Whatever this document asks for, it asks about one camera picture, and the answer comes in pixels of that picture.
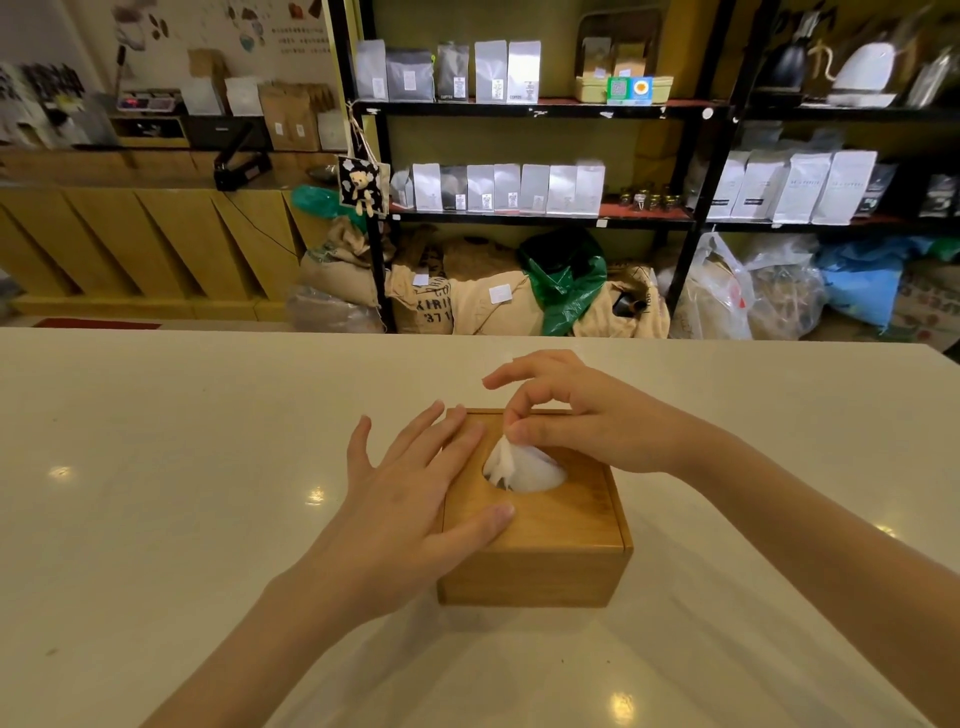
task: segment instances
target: forearm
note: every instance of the forearm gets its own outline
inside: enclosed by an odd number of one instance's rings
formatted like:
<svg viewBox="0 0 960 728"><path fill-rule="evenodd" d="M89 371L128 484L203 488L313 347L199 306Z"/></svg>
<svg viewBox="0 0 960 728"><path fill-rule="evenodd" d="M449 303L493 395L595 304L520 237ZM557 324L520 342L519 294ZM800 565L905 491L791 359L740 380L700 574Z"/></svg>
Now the forearm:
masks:
<svg viewBox="0 0 960 728"><path fill-rule="evenodd" d="M142 728L258 728L345 633L330 610L305 614L288 574L275 579L219 647Z"/></svg>
<svg viewBox="0 0 960 728"><path fill-rule="evenodd" d="M960 577L723 430L678 470L937 725L960 715Z"/></svg>

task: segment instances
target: wall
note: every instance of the wall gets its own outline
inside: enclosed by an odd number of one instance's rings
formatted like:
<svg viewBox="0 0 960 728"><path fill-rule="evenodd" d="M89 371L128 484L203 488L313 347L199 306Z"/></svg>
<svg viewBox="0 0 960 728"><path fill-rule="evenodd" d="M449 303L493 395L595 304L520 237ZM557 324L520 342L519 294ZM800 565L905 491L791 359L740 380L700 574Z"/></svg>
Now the wall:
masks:
<svg viewBox="0 0 960 728"><path fill-rule="evenodd" d="M0 61L66 63L91 90L103 90L58 0L0 0Z"/></svg>
<svg viewBox="0 0 960 728"><path fill-rule="evenodd" d="M336 87L336 64L329 53L320 0L316 4L314 0L60 1L108 78L113 78L119 36L134 49L142 48L127 54L127 88L179 86L190 75L190 48L222 51L233 76ZM117 5L139 10L141 18L116 22L113 9ZM293 18L290 5L300 8L302 17ZM118 14L135 16L135 12Z"/></svg>

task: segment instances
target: metal shelf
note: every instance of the metal shelf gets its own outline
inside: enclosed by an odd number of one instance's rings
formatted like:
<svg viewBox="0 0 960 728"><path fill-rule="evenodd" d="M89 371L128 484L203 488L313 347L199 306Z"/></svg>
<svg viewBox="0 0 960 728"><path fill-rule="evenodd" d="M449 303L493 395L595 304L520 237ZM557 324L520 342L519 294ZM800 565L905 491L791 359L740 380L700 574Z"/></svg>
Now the metal shelf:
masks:
<svg viewBox="0 0 960 728"><path fill-rule="evenodd" d="M793 109L749 107L744 118L757 121L869 121L875 123L957 123L960 109L853 109L847 107L800 106Z"/></svg>
<svg viewBox="0 0 960 728"><path fill-rule="evenodd" d="M554 119L710 119L726 114L723 103L674 99L665 106L615 107L605 104L582 104L576 99L540 99L539 104L477 104L439 101L435 104L416 102L355 101L353 110L362 114L389 116L482 116L490 118L554 118Z"/></svg>
<svg viewBox="0 0 960 728"><path fill-rule="evenodd" d="M633 212L605 203L599 217L567 217L564 215L521 215L518 213L483 214L478 212L415 212L391 207L390 218L403 223L472 224L511 226L564 226L608 228L614 230L688 231L693 225L685 210L670 212Z"/></svg>
<svg viewBox="0 0 960 728"><path fill-rule="evenodd" d="M918 218L907 220L891 215L874 215L853 220L850 225L776 225L769 222L707 222L705 230L718 232L807 232L821 237L868 237L870 235L944 235L960 233L960 218Z"/></svg>

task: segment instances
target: hand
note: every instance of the hand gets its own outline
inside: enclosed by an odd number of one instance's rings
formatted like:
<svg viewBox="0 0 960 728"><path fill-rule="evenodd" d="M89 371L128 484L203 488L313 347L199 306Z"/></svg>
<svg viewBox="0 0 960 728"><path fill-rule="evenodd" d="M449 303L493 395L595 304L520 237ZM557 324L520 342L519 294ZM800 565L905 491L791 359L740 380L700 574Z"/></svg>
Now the hand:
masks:
<svg viewBox="0 0 960 728"><path fill-rule="evenodd" d="M435 402L407 425L374 468L367 456L370 418L347 448L347 498L290 571L307 614L335 612L342 630L387 615L495 539L514 507L500 503L443 534L432 534L446 490L480 443L484 427L450 440L467 417Z"/></svg>
<svg viewBox="0 0 960 728"><path fill-rule="evenodd" d="M487 389L524 381L507 404L504 432L516 445L578 450L631 473L676 474L687 444L708 426L585 365L567 351L535 352L484 378ZM536 404L567 402L569 417L530 417Z"/></svg>

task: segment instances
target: hanging tag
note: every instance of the hanging tag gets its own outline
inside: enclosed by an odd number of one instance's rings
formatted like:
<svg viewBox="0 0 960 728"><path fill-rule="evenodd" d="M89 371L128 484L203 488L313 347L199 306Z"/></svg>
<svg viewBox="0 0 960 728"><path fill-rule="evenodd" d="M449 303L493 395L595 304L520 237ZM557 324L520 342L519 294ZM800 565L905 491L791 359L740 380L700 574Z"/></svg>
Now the hanging tag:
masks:
<svg viewBox="0 0 960 728"><path fill-rule="evenodd" d="M495 285L490 289L490 303L493 305L497 305L498 303L506 303L507 301L512 301L513 299L514 292L510 290L509 283Z"/></svg>

